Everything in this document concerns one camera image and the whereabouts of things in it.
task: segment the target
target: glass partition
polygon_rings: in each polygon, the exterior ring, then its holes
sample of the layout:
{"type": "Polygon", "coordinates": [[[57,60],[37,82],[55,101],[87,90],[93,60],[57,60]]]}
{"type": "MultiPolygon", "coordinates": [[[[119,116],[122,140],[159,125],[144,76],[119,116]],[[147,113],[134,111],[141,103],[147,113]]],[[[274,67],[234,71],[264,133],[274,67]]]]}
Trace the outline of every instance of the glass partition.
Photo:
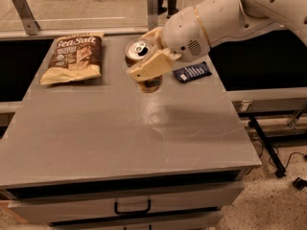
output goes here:
{"type": "MultiPolygon", "coordinates": [[[[147,27],[147,0],[26,0],[40,30],[147,27]]],[[[177,0],[181,11],[203,0],[177,0]]],[[[24,30],[12,0],[0,0],[0,32],[24,30]]],[[[167,22],[167,12],[158,24],[167,22]]]]}

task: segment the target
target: metal post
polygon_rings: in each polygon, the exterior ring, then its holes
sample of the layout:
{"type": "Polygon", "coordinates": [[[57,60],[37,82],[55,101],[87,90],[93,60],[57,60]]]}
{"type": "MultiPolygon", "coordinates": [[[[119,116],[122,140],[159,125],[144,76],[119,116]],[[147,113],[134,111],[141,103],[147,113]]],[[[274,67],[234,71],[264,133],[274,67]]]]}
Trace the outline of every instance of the metal post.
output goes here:
{"type": "Polygon", "coordinates": [[[152,30],[158,26],[158,7],[157,0],[147,0],[147,14],[148,14],[148,29],[152,30]]]}
{"type": "Polygon", "coordinates": [[[37,35],[40,27],[33,17],[27,0],[12,0],[12,2],[18,11],[26,34],[37,35]]]}

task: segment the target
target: brown snack bag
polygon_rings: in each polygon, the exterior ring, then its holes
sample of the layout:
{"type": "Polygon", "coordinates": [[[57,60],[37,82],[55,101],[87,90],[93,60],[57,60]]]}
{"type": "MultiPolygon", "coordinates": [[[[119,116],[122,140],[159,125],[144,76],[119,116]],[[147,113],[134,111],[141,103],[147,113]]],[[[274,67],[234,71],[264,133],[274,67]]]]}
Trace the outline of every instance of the brown snack bag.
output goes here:
{"type": "Polygon", "coordinates": [[[103,34],[72,34],[59,37],[40,84],[100,77],[102,37],[103,34]]]}

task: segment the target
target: drawer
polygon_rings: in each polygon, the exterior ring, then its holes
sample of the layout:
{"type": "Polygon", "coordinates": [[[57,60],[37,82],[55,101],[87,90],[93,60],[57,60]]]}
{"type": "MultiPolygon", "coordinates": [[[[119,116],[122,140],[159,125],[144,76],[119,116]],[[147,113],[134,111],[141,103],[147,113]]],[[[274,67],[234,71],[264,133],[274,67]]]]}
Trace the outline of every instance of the drawer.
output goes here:
{"type": "Polygon", "coordinates": [[[131,192],[35,198],[13,201],[9,207],[32,223],[101,219],[145,213],[173,212],[229,205],[243,191],[240,181],[142,189],[131,192]]]}
{"type": "Polygon", "coordinates": [[[107,222],[74,223],[52,226],[50,230],[201,230],[216,226],[222,217],[219,211],[197,212],[107,222]]]}

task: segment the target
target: dark blue package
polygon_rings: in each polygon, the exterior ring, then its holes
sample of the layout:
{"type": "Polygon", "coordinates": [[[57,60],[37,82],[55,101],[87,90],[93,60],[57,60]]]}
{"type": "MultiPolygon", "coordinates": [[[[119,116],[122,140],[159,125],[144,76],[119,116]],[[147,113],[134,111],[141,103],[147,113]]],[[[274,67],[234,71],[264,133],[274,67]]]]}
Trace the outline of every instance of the dark blue package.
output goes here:
{"type": "Polygon", "coordinates": [[[177,69],[173,71],[173,74],[175,78],[182,83],[212,75],[205,62],[177,69]]]}

